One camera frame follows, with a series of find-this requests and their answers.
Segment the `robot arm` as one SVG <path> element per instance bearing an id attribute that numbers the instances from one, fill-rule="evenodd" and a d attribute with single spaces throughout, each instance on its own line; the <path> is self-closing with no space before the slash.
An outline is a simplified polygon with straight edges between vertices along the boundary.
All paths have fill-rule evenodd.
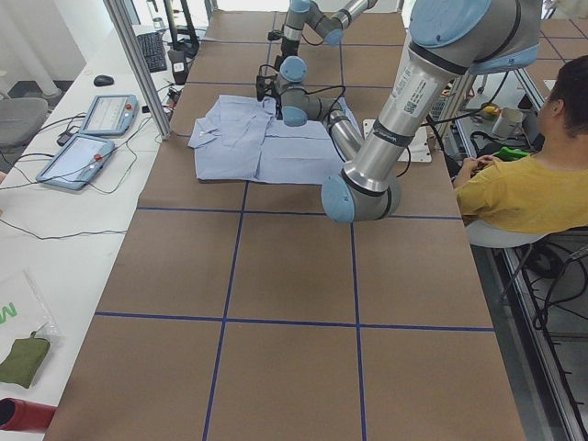
<path id="1" fill-rule="evenodd" d="M 292 0 L 289 2 L 284 23 L 280 29 L 268 33 L 268 40 L 281 40 L 281 54 L 275 59 L 278 70 L 289 56 L 297 56 L 303 30 L 308 25 L 322 41 L 330 46 L 338 45 L 344 30 L 363 12 L 373 8 L 377 0 L 350 1 L 331 17 L 326 16 L 314 1 Z"/>
<path id="2" fill-rule="evenodd" d="M 400 204 L 392 167 L 446 85 L 470 74 L 508 72 L 538 55 L 539 1 L 417 1 L 408 28 L 408 62 L 367 136 L 332 99 L 310 96 L 297 49 L 304 27 L 334 45 L 372 1 L 351 1 L 327 17 L 312 1 L 292 1 L 283 26 L 282 63 L 274 81 L 286 125 L 320 121 L 344 155 L 341 171 L 322 185 L 324 212 L 336 222 L 374 221 Z"/>

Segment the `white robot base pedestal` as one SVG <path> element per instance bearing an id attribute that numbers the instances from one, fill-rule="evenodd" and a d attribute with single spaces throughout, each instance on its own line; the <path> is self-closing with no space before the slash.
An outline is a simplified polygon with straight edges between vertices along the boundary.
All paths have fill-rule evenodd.
<path id="1" fill-rule="evenodd" d="M 417 163 L 432 161 L 424 128 L 418 129 L 410 143 L 405 146 L 394 144 L 386 133 L 379 131 L 377 123 L 375 119 L 364 119 L 361 124 L 366 140 L 365 146 L 360 149 L 363 162 L 392 166 L 398 161 L 416 161 Z"/>

